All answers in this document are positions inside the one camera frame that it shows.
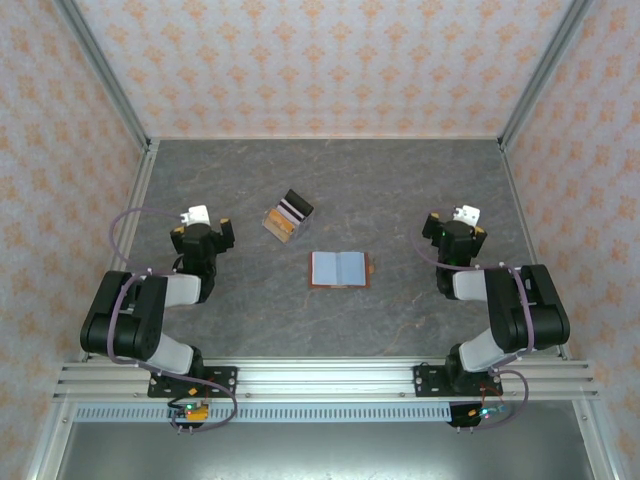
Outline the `gold card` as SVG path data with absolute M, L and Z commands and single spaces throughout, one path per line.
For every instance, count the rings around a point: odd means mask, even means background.
M 287 243 L 295 231 L 295 225 L 277 209 L 268 212 L 263 226 L 282 243 Z

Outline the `white card with grey stripe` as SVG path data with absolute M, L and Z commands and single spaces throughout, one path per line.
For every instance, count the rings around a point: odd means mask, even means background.
M 290 209 L 294 210 L 296 212 L 296 214 L 298 215 L 298 217 L 301 219 L 301 222 L 303 222 L 305 220 L 305 216 L 300 211 L 298 211 L 293 205 L 288 203 L 285 199 L 281 199 L 278 204 L 287 205 Z

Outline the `brown leather card holder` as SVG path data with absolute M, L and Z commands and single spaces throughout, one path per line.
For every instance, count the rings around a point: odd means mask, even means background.
M 373 264 L 366 252 L 314 251 L 309 254 L 311 288 L 369 288 L 373 271 Z

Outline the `clear acrylic card stand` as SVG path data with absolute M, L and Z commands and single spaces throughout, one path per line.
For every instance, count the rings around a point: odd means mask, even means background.
M 272 207 L 271 207 L 271 208 L 270 208 L 270 209 L 265 213 L 265 216 L 264 216 L 263 222 L 264 222 L 265 217 L 267 216 L 268 212 L 269 212 L 271 209 L 276 209 L 276 206 L 278 205 L 278 203 L 280 202 L 280 200 L 279 200 L 279 201 L 278 201 L 274 206 L 272 206 Z M 314 211 L 313 211 L 313 213 L 312 213 L 309 217 L 305 218 L 305 220 L 304 220 L 303 222 L 301 222 L 299 225 L 295 225 L 295 231 L 293 232 L 293 234 L 291 235 L 291 237 L 290 237 L 290 239 L 289 239 L 289 241 L 288 241 L 287 243 L 282 243 L 282 242 L 281 242 L 278 238 L 276 238 L 276 237 L 275 237 L 271 232 L 270 232 L 270 233 L 271 233 L 271 234 L 272 234 L 272 235 L 273 235 L 277 240 L 279 240 L 282 244 L 290 244 L 290 243 L 292 243 L 294 240 L 296 240 L 296 239 L 297 239 L 301 234 L 303 234 L 303 233 L 305 232 L 305 230 L 308 228 L 309 224 L 311 223 L 311 219 L 313 218 L 314 212 L 315 212 L 315 207 L 314 207 Z

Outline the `black printed card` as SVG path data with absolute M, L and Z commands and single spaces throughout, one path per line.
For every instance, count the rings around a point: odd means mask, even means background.
M 283 199 L 300 211 L 305 218 L 309 217 L 314 211 L 314 207 L 292 189 L 287 191 Z

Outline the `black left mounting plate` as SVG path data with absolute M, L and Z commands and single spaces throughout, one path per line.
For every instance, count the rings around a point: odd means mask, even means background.
M 230 366 L 205 366 L 203 378 L 236 392 L 238 368 Z M 223 398 L 225 394 L 218 388 L 202 385 L 199 382 L 185 382 L 172 377 L 152 373 L 147 389 L 150 398 Z

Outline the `black mounting plate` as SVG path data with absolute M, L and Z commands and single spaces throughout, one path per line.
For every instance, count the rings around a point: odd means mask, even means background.
M 203 378 L 236 392 L 238 368 L 230 366 L 205 366 Z M 218 388 L 202 385 L 199 382 L 185 382 L 172 377 L 152 373 L 147 389 L 150 398 L 223 398 L 225 394 Z
M 487 372 L 453 371 L 445 365 L 426 363 L 413 367 L 413 385 L 417 397 L 501 396 L 503 388 Z

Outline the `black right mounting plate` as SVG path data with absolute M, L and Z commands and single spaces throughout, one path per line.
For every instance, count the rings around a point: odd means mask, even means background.
M 413 385 L 417 397 L 501 396 L 503 388 L 487 372 L 453 371 L 445 365 L 426 363 L 413 367 Z

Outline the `left controller board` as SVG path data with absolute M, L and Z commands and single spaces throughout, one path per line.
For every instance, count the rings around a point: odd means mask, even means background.
M 178 434 L 194 434 L 209 418 L 209 406 L 203 401 L 180 403 L 178 399 L 174 399 L 167 406 L 170 425 Z

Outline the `right controller board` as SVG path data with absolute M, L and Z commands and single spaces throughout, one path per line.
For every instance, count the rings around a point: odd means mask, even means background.
M 451 419 L 448 425 L 456 430 L 474 429 L 483 420 L 505 413 L 504 404 L 484 405 L 481 402 L 454 402 L 450 404 Z

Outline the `grey metal panel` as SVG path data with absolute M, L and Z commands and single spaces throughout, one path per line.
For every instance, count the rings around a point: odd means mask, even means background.
M 524 422 L 73 427 L 57 480 L 594 480 L 581 435 Z

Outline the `aluminium side rail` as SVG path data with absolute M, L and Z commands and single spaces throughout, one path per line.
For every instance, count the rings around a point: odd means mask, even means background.
M 502 160 L 502 164 L 508 179 L 508 183 L 513 195 L 513 199 L 514 199 L 514 203 L 515 203 L 515 207 L 517 210 L 517 214 L 518 214 L 518 218 L 519 218 L 519 222 L 523 231 L 523 235 L 524 235 L 524 239 L 525 239 L 525 243 L 526 243 L 526 247 L 527 247 L 527 251 L 530 257 L 530 260 L 533 263 L 538 263 L 539 259 L 538 259 L 538 255 L 535 249 L 535 246 L 533 244 L 533 240 L 530 234 L 530 230 L 528 228 L 528 224 L 527 224 L 527 220 L 526 220 L 526 216 L 525 216 L 525 211 L 517 190 L 517 185 L 515 182 L 515 177 L 513 174 L 513 171 L 511 169 L 510 163 L 509 163 L 509 159 L 507 156 L 507 153 L 503 150 L 500 151 L 500 155 L 501 155 L 501 160 Z
M 143 150 L 125 209 L 143 206 L 159 145 L 160 139 L 152 138 L 149 145 Z M 140 212 L 134 212 L 118 223 L 119 233 L 116 237 L 116 246 L 125 256 L 131 251 L 139 218 Z

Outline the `aluminium frame post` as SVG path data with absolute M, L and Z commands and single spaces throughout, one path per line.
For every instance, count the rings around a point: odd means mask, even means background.
M 514 141 L 551 74 L 559 64 L 594 0 L 571 0 L 569 7 L 552 35 L 529 81 L 520 95 L 502 133 L 497 137 L 501 152 Z
M 147 135 L 142 122 L 136 114 L 133 105 L 111 67 L 106 54 L 92 32 L 78 3 L 76 0 L 52 0 L 52 2 L 66 22 L 71 33 L 75 36 L 83 54 L 123 120 L 126 129 L 135 143 L 143 151 L 147 151 L 151 139 Z

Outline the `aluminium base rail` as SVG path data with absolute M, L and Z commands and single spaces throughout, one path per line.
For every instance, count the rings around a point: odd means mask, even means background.
M 207 364 L 238 368 L 236 395 L 247 402 L 408 402 L 415 398 L 413 367 L 441 358 L 210 358 Z M 508 366 L 524 376 L 531 400 L 599 400 L 604 388 L 590 363 L 532 355 Z M 103 357 L 62 367 L 53 400 L 142 402 L 149 374 Z

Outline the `aluminium frame leg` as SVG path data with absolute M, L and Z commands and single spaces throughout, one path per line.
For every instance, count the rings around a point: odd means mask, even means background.
M 26 480 L 56 480 L 71 435 L 77 403 L 53 403 L 45 418 Z
M 623 480 L 602 404 L 581 399 L 573 400 L 572 406 L 594 480 Z

